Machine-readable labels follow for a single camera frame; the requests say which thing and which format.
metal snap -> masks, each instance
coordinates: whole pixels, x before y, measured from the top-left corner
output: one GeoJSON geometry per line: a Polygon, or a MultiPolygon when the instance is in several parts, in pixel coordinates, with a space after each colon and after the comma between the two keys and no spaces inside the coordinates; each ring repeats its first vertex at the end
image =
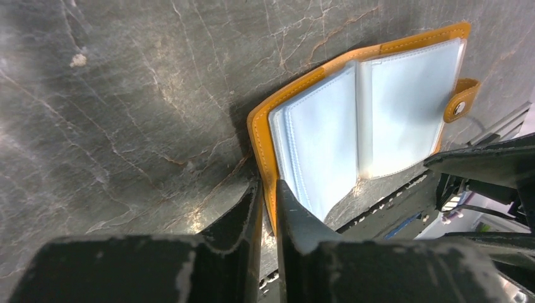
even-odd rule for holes
{"type": "Polygon", "coordinates": [[[455,110],[453,111],[453,114],[455,116],[460,114],[465,106],[466,106],[466,103],[464,103],[464,101],[459,103],[459,104],[457,104],[457,106],[455,107],[455,110]]]}

marble table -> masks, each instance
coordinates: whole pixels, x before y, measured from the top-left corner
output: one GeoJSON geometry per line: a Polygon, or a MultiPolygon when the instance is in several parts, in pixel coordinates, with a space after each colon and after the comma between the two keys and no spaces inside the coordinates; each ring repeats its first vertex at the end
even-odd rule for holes
{"type": "MultiPolygon", "coordinates": [[[[351,48],[461,20],[473,24],[461,76],[483,86],[444,149],[528,100],[532,0],[3,0],[0,298],[53,237],[203,229],[254,175],[245,120],[266,96],[351,48]]],[[[361,182],[327,224],[421,171],[361,182]]],[[[262,245],[267,275],[268,231],[262,245]]]]}

brown leather wallet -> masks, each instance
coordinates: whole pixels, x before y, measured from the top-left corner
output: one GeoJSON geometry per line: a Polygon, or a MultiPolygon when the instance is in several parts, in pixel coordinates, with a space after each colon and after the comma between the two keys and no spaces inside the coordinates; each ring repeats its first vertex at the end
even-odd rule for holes
{"type": "MultiPolygon", "coordinates": [[[[333,60],[313,69],[292,81],[260,103],[247,117],[247,129],[264,183],[264,197],[273,230],[276,232],[276,180],[279,179],[277,161],[269,130],[268,114],[275,107],[316,84],[326,76],[340,70],[350,60],[366,60],[386,54],[410,51],[429,45],[461,38],[467,39],[470,33],[468,22],[457,23],[430,32],[420,33],[403,39],[351,50],[333,60]]],[[[465,116],[476,98],[480,83],[473,79],[459,79],[454,95],[444,111],[444,121],[451,123],[465,116]]]]}

wallet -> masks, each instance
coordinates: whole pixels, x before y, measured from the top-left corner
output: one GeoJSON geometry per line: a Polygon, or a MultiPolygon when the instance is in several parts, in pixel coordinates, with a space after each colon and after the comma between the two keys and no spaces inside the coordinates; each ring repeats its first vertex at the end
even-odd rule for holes
{"type": "Polygon", "coordinates": [[[440,149],[479,89],[458,80],[470,24],[351,50],[258,105],[247,127],[275,228],[277,179],[319,219],[356,185],[440,149]]]}

black cable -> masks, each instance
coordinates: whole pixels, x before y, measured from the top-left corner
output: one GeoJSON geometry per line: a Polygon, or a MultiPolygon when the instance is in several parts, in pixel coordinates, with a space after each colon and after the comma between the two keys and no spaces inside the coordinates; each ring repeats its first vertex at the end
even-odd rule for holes
{"type": "Polygon", "coordinates": [[[445,211],[445,213],[449,213],[449,212],[452,212],[454,210],[461,210],[461,209],[478,211],[480,213],[486,213],[487,215],[493,215],[493,216],[500,217],[500,218],[503,218],[503,219],[506,219],[506,220],[511,220],[511,221],[515,220],[515,217],[508,216],[508,215],[506,215],[504,213],[500,213],[499,211],[490,210],[488,208],[483,208],[483,207],[474,206],[474,205],[467,205],[467,204],[457,205],[453,209],[451,209],[449,211],[445,211]]]}

